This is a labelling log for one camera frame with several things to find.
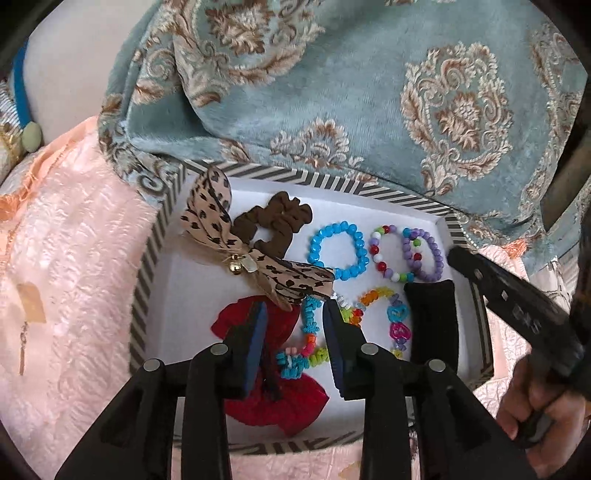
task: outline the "blue beaded bracelet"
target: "blue beaded bracelet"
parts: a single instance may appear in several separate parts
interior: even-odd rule
[[[355,244],[355,254],[357,255],[357,263],[348,268],[335,268],[335,280],[348,280],[355,278],[367,270],[369,263],[368,251],[365,249],[365,241],[363,240],[363,233],[357,231],[357,225],[354,223],[333,223],[322,227],[310,241],[310,253],[308,254],[308,262],[317,267],[324,267],[324,263],[320,261],[320,249],[322,240],[325,237],[336,235],[337,233],[348,233]]]

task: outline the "pink quilted fabric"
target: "pink quilted fabric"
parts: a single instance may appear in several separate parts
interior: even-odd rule
[[[0,417],[42,479],[128,379],[135,276],[155,218],[105,163],[87,122],[30,192],[0,279]],[[27,301],[45,322],[28,324],[19,375]]]

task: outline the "purple beaded bracelet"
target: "purple beaded bracelet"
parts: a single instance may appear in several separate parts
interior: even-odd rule
[[[398,231],[395,225],[382,226],[375,229],[371,234],[369,240],[369,253],[372,255],[372,259],[376,264],[378,271],[384,274],[384,278],[387,278],[393,282],[412,282],[415,277],[426,282],[435,282],[441,280],[441,274],[443,273],[443,256],[439,250],[435,239],[429,232],[423,229],[410,229],[405,228],[402,230],[402,252],[404,258],[407,261],[408,267],[411,269],[408,273],[398,273],[388,268],[384,262],[382,254],[379,253],[379,241],[382,235],[387,233],[396,233]],[[426,242],[433,257],[435,259],[435,272],[432,274],[426,273],[422,270],[422,259],[423,259],[423,248],[422,244]]]

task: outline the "multicolored beaded bracelet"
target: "multicolored beaded bracelet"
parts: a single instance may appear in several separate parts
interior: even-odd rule
[[[306,334],[306,345],[299,352],[296,347],[288,347],[279,352],[275,358],[281,369],[281,378],[295,380],[302,372],[310,367],[316,367],[329,360],[329,353],[325,347],[316,348],[316,334],[320,330],[314,320],[314,310],[322,306],[320,300],[306,297],[302,303],[304,325],[301,331]]]
[[[402,353],[406,350],[405,344],[412,338],[410,329],[402,322],[408,316],[408,308],[400,300],[400,296],[388,287],[378,287],[367,292],[355,305],[351,306],[348,301],[339,296],[337,303],[341,307],[343,320],[361,327],[361,320],[365,309],[375,300],[381,297],[388,297],[390,305],[386,310],[390,321],[390,338],[394,345],[390,350],[398,359],[402,359]]]
[[[322,240],[325,237],[336,235],[337,233],[348,233],[355,243],[355,254],[357,255],[357,264],[351,265],[348,268],[335,268],[335,280],[348,280],[355,278],[367,270],[369,263],[368,251],[364,248],[365,241],[363,240],[363,233],[357,231],[357,225],[354,223],[333,223],[322,227],[315,236],[310,240],[310,253],[308,254],[308,262],[317,267],[324,267],[324,263],[320,261],[320,249]]]
[[[413,282],[415,278],[419,278],[426,282],[434,282],[441,280],[441,274],[443,272],[443,256],[439,250],[435,239],[429,232],[425,230],[414,228],[405,228],[402,230],[402,251],[404,258],[407,261],[408,267],[412,270],[407,273],[398,273],[388,268],[388,265],[384,261],[384,256],[379,252],[379,241],[382,235],[388,233],[396,233],[397,227],[395,225],[383,225],[375,229],[371,234],[369,240],[369,253],[372,255],[372,259],[376,264],[378,271],[384,274],[384,278],[387,278],[393,282]],[[422,270],[423,266],[423,243],[426,242],[428,247],[433,253],[435,259],[435,272],[432,274],[426,273]]]

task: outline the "finger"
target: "finger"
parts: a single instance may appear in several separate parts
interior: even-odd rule
[[[519,432],[519,423],[517,423],[517,420],[513,415],[506,410],[499,409],[496,414],[496,422],[511,440],[515,440],[515,437],[517,437],[517,433]]]
[[[528,460],[539,478],[550,476],[562,467],[577,448],[585,407],[581,395],[566,392],[545,410],[554,424],[542,441],[527,451]]]
[[[532,378],[528,389],[528,398],[534,410],[544,410],[550,403],[562,395],[563,385],[550,384],[540,378]]]
[[[507,413],[516,421],[522,422],[526,421],[532,412],[533,408],[531,407],[527,393],[517,389],[513,385],[509,385],[507,393],[501,400],[499,413]]]
[[[498,424],[512,440],[517,436],[519,422],[526,420],[532,411],[527,396],[528,377],[528,359],[523,357],[515,365],[513,378],[496,415]]]
[[[527,391],[526,386],[530,382],[530,362],[529,355],[526,355],[515,364],[511,385],[519,390]]]

